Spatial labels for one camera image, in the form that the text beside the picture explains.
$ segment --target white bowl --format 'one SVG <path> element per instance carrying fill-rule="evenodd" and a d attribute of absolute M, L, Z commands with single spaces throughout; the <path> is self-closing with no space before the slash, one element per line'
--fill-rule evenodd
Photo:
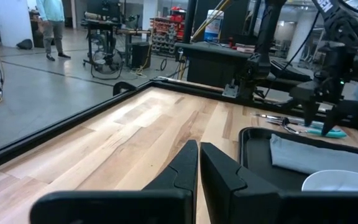
<path fill-rule="evenodd" d="M 358 173 L 345 170 L 323 170 L 311 174 L 302 191 L 358 191 Z"/>

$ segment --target gray floor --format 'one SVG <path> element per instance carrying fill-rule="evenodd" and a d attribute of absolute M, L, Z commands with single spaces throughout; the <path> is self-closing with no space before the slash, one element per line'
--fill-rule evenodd
<path fill-rule="evenodd" d="M 141 85 L 150 78 L 171 75 L 177 67 L 169 58 L 166 69 L 158 71 L 163 58 L 152 57 L 150 68 L 143 72 L 147 78 L 136 77 L 124 67 L 118 80 L 98 80 L 92 78 L 89 65 L 83 66 L 88 46 L 85 37 L 85 30 L 66 30 L 63 47 L 72 59 L 57 58 L 54 50 L 56 62 L 46 60 L 44 49 L 0 48 L 6 73 L 0 103 L 0 147 L 111 98 L 117 82 Z M 123 50 L 123 39 L 117 45 Z"/>

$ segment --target black desk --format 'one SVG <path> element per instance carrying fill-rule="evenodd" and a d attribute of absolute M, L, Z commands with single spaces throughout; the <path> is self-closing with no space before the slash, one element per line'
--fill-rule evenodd
<path fill-rule="evenodd" d="M 120 28 L 121 24 L 110 21 L 97 21 L 94 19 L 87 19 L 87 28 L 88 28 L 88 58 L 89 60 L 84 60 L 85 63 L 89 63 L 91 65 L 95 65 L 95 62 L 92 58 L 92 30 L 106 30 L 108 32 L 108 38 L 106 39 L 106 53 L 112 54 L 112 51 L 116 48 L 116 40 L 114 38 L 114 28 Z"/>
<path fill-rule="evenodd" d="M 233 74 L 241 72 L 244 64 L 252 55 L 207 42 L 177 43 L 175 46 L 181 47 L 184 55 L 188 57 L 187 81 L 219 88 L 224 88 L 232 80 Z M 274 81 L 273 89 L 288 91 L 301 82 L 311 80 L 309 76 L 302 74 L 292 66 L 288 66 L 281 74 L 283 66 L 280 69 L 279 64 L 284 59 L 276 57 L 270 57 L 270 59 L 272 61 L 271 74 L 266 81 L 258 86 L 268 88 Z M 275 75 L 278 74 L 280 74 L 280 78 L 275 79 Z"/>

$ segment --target wooden table surface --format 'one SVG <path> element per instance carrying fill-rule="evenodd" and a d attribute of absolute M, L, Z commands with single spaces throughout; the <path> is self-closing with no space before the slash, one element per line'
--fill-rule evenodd
<path fill-rule="evenodd" d="M 211 142 L 237 159 L 241 129 L 280 130 L 250 115 L 256 112 L 274 114 L 149 88 L 0 166 L 0 223 L 28 223 L 32 204 L 57 190 L 141 189 L 188 139 Z M 358 147 L 358 132 L 343 130 L 349 137 L 320 139 Z M 209 223 L 198 183 L 197 223 Z"/>

